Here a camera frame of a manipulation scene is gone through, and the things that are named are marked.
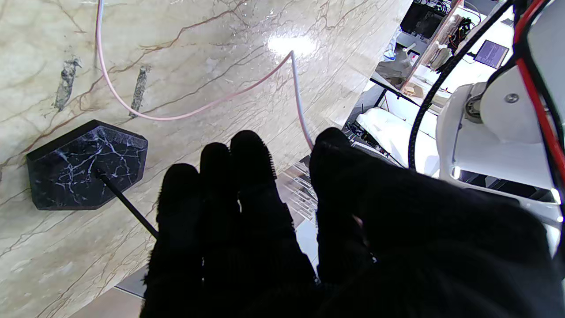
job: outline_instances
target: red cable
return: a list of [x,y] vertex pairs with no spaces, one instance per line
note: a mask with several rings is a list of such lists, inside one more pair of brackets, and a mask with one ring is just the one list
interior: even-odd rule
[[[514,44],[519,44],[521,34],[524,32],[526,24],[535,16],[535,13],[542,7],[543,4],[544,0],[535,0],[534,3],[530,5],[530,7],[524,13],[520,21],[518,21],[516,31],[514,33]],[[528,71],[528,67],[526,66],[524,58],[520,57],[516,61],[516,64],[518,65],[518,69],[520,70],[520,74],[522,75],[522,79],[524,80],[524,85],[526,87],[526,90],[528,91],[528,95],[532,100],[534,109],[536,111],[537,120],[540,123],[541,131],[543,133],[545,141],[547,142],[549,152],[553,157],[555,164],[557,165],[557,169],[559,170],[559,174],[561,175],[561,180],[563,184],[565,184],[565,155],[563,154],[563,151],[559,146],[559,141],[557,140],[557,137],[553,129],[551,128],[551,124],[547,119],[544,106],[541,103],[540,94],[537,92],[536,85]]]

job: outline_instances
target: black cable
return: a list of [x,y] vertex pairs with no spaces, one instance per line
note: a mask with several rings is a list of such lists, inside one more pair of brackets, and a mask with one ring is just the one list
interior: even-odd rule
[[102,174],[102,172],[99,171],[98,169],[95,171],[95,174],[96,177],[98,177],[98,179],[104,182],[104,184],[110,189],[110,191],[112,191],[118,197],[118,199],[120,199],[120,201],[125,205],[125,207],[128,208],[130,212],[132,212],[133,216],[136,217],[136,219],[141,223],[141,225],[143,225],[147,229],[147,231],[149,231],[149,233],[153,235],[154,238],[157,238],[159,232],[155,230],[153,225],[151,225],[151,223],[149,223],[149,221],[136,209],[136,207],[133,206],[133,204],[123,195],[123,193],[120,190],[118,190],[116,186],[114,186],[114,184],[110,181],[110,179],[108,179],[108,177]]
[[485,25],[480,28],[475,35],[467,41],[465,46],[461,49],[459,54],[455,55],[451,62],[446,66],[445,70],[440,74],[440,77],[437,81],[432,85],[432,88],[429,90],[428,94],[426,95],[424,101],[418,113],[416,114],[416,118],[414,119],[414,124],[412,125],[412,131],[410,132],[410,139],[408,140],[408,167],[410,169],[416,170],[416,161],[415,161],[415,148],[416,148],[416,138],[418,136],[418,130],[420,128],[422,119],[424,118],[425,112],[429,109],[432,104],[432,99],[436,95],[437,91],[439,90],[441,84],[444,83],[445,79],[452,72],[455,68],[457,63],[461,61],[461,59],[467,54],[467,52],[473,47],[473,45],[483,36],[487,29],[489,29],[498,19],[510,8],[512,5],[513,0],[508,0],[505,2],[498,11],[494,13],[490,19],[485,22]]
[[[514,45],[514,54],[522,57],[522,59],[524,60],[524,63],[528,68],[528,72],[530,73],[530,76],[532,77],[532,80],[534,82],[534,86],[536,87],[537,92],[543,97],[545,101],[545,105],[549,110],[549,115],[551,117],[551,120],[553,120],[554,127],[557,131],[559,146],[561,150],[564,151],[563,126],[561,125],[561,118],[559,112],[557,111],[557,108],[555,107],[555,103],[551,98],[551,94],[549,93],[549,90],[547,89],[545,82],[541,77],[539,70],[537,69],[536,63],[532,58],[532,52],[529,49],[529,43],[528,43],[528,33],[530,28],[532,27],[533,21],[536,20],[536,18],[539,16],[541,11],[543,11],[543,9],[547,6],[549,2],[550,0],[546,0],[544,2],[544,5],[540,7],[540,9],[537,12],[534,13],[530,21],[528,21],[528,23],[525,25],[524,30],[522,31],[522,34],[520,36],[519,45]],[[549,151],[549,146],[545,138],[542,138],[542,141],[544,143],[551,180],[553,181],[554,186],[557,189],[561,190],[560,193],[564,193],[563,187],[565,186],[565,184],[563,184],[559,171],[557,170],[557,164],[553,159],[553,157],[551,156],[551,152]],[[559,208],[561,211],[561,215],[565,216],[565,206],[563,205],[563,203],[559,205]],[[557,252],[555,253],[555,256],[553,258],[554,264],[556,265],[559,271],[561,279],[565,278],[565,250],[564,250],[565,246],[563,243],[563,231],[565,230],[564,225],[565,222],[562,222],[560,229],[562,235],[559,237],[559,245],[557,246]]]

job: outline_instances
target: screw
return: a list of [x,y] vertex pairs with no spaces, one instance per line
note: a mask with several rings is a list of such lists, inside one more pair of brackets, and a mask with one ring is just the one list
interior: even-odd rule
[[518,96],[518,94],[510,93],[510,94],[506,95],[506,97],[504,98],[504,101],[507,102],[508,104],[514,104],[519,99],[520,99],[520,96]]

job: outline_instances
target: black rod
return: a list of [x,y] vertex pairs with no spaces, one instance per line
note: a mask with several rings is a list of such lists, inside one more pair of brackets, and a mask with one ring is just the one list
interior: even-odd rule
[[108,179],[107,176],[100,173],[100,171],[98,171],[96,175],[118,197],[118,199],[120,199],[120,201],[125,205],[125,207],[128,208],[128,210],[130,212],[132,212],[133,216],[136,217],[136,219],[141,223],[141,225],[143,225],[147,229],[147,231],[149,231],[149,233],[151,233],[151,235],[153,235],[154,238],[157,238],[157,236],[159,235],[159,232],[157,232],[157,230],[155,230],[153,225],[151,225],[151,223],[149,223],[149,221],[145,217],[143,217],[143,215],[122,194],[122,192],[120,190],[118,190],[118,188],[116,188],[116,186],[114,186],[114,184],[110,181],[110,179]]

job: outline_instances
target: monitor screen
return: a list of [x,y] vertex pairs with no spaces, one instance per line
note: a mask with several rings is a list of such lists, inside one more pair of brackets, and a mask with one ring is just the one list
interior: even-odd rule
[[509,48],[500,44],[485,40],[474,59],[477,62],[498,69],[509,50]]

